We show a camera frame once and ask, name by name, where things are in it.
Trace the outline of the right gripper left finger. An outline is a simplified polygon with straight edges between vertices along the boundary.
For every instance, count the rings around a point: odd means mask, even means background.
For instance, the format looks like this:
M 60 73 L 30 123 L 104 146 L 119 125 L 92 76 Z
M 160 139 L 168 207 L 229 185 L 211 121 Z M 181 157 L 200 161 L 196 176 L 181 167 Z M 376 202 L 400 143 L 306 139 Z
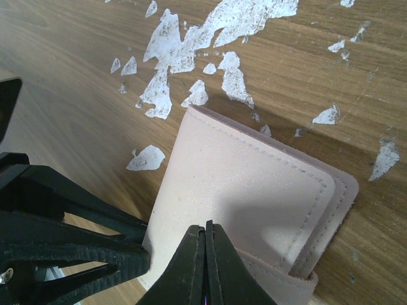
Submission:
M 190 226 L 175 254 L 139 304 L 205 304 L 205 229 Z

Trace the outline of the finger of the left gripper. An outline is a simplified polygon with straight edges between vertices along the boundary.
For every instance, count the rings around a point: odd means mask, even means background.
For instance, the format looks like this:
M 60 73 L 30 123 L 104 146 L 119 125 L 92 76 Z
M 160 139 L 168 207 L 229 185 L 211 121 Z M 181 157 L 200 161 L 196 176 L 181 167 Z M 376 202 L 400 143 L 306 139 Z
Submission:
M 36 271 L 88 262 L 100 266 L 56 280 Z M 24 213 L 1 212 L 1 304 L 74 304 L 145 274 L 149 254 L 121 235 L 108 236 Z
M 62 221 L 74 214 L 141 244 L 147 223 L 89 193 L 49 166 L 32 165 L 28 155 L 1 153 L 1 210 Z

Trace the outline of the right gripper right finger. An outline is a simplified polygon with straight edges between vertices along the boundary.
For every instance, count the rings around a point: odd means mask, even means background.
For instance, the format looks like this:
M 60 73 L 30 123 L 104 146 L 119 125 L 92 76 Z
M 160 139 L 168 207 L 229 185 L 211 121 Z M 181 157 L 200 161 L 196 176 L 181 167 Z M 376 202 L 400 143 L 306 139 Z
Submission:
M 212 220 L 205 228 L 208 304 L 275 304 L 248 272 L 229 237 Z

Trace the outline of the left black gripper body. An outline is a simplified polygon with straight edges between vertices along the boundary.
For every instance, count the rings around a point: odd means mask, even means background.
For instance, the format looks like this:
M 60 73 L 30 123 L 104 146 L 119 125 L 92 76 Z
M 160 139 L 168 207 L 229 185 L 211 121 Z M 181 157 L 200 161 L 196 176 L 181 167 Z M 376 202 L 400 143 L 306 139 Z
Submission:
M 21 78 L 10 78 L 1 81 L 0 89 L 1 142 L 3 141 L 6 135 L 21 89 L 22 89 Z

